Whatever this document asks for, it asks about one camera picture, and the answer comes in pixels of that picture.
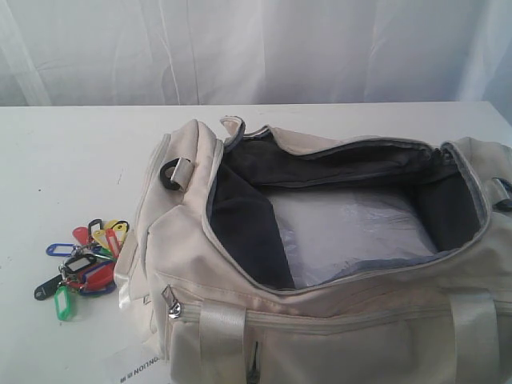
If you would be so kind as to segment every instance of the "red key tag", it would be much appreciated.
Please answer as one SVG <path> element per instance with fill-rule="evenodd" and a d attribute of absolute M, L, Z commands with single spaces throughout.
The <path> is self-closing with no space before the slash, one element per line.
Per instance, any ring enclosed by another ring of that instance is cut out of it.
<path fill-rule="evenodd" d="M 121 246 L 119 245 L 118 237 L 112 228 L 105 230 L 106 242 L 109 244 L 109 250 L 114 258 L 118 258 L 121 253 Z"/>
<path fill-rule="evenodd" d="M 96 268 L 91 268 L 82 276 L 84 280 L 83 289 L 88 291 L 100 290 L 114 280 L 114 264 L 102 262 Z"/>
<path fill-rule="evenodd" d="M 75 228 L 73 230 L 73 236 L 82 246 L 89 242 L 89 230 L 84 226 Z"/>

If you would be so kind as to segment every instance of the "bag strap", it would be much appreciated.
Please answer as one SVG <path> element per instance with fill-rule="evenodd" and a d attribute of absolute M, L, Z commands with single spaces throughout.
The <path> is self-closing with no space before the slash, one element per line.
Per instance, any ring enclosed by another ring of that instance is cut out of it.
<path fill-rule="evenodd" d="M 454 320 L 457 384 L 498 382 L 499 339 L 494 300 L 488 290 L 449 293 Z"/>
<path fill-rule="evenodd" d="M 204 301 L 199 316 L 202 384 L 243 384 L 246 309 Z"/>

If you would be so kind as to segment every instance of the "bag strap loop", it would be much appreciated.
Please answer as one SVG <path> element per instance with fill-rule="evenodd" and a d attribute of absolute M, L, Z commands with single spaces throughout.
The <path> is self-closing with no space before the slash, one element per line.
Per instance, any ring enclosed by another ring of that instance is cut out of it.
<path fill-rule="evenodd" d="M 168 190 L 185 191 L 189 185 L 194 164 L 188 158 L 176 158 L 160 169 L 160 182 Z"/>
<path fill-rule="evenodd" d="M 449 293 L 454 320 L 457 384 L 498 382 L 499 340 L 494 300 L 488 290 Z"/>
<path fill-rule="evenodd" d="M 246 309 L 204 301 L 199 316 L 202 384 L 246 383 Z"/>

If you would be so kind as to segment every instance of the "white curtain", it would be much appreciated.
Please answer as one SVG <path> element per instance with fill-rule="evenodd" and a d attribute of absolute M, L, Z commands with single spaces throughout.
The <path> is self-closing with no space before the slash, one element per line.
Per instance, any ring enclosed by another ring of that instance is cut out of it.
<path fill-rule="evenodd" d="M 489 100 L 512 0 L 0 0 L 0 105 Z"/>

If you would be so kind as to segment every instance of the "table surface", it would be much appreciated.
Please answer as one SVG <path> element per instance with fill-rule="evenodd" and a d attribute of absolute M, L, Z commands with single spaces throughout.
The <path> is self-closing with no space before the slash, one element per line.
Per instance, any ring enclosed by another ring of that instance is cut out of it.
<path fill-rule="evenodd" d="M 224 138 L 224 115 L 331 138 L 379 134 L 433 144 L 464 136 L 512 146 L 512 127 L 487 102 L 289 106 L 0 108 L 2 246 L 0 381 L 101 383 L 102 360 L 137 342 L 117 292 L 79 299 L 69 322 L 34 288 L 57 274 L 54 242 L 93 218 L 134 216 L 150 152 L 196 118 Z"/>

